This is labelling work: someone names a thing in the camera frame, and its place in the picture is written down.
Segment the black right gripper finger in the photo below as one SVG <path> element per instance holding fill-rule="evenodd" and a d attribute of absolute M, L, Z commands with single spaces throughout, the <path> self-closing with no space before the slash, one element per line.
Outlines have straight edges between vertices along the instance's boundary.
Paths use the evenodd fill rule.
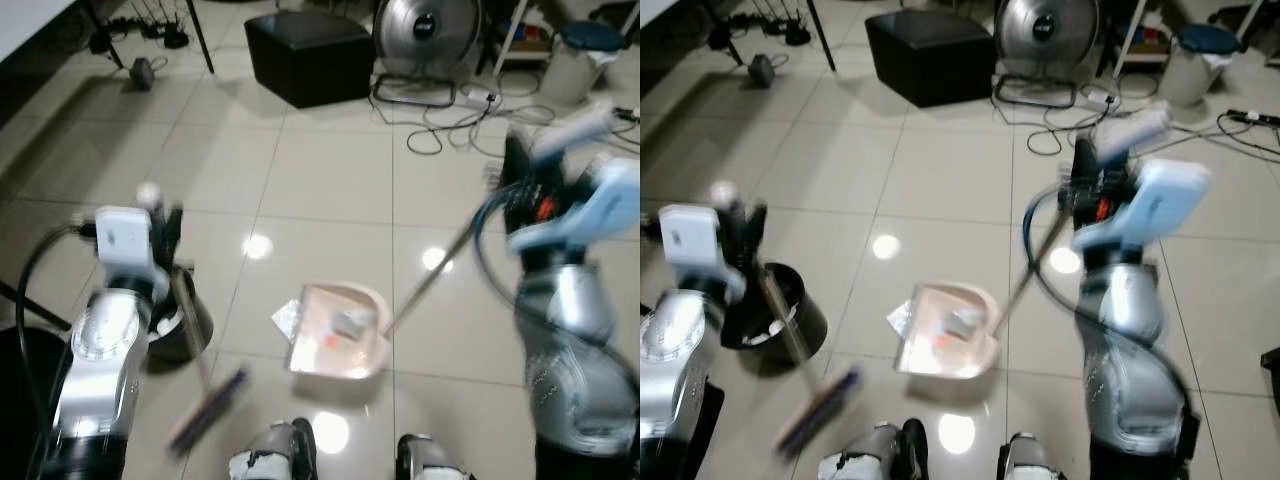
<path fill-rule="evenodd" d="M 549 166 L 532 152 L 525 133 L 508 133 L 504 141 L 503 188 L 515 192 L 534 192 L 544 180 Z"/>
<path fill-rule="evenodd" d="M 1105 166 L 1092 137 L 1076 137 L 1070 166 L 1071 189 L 1096 189 Z"/>

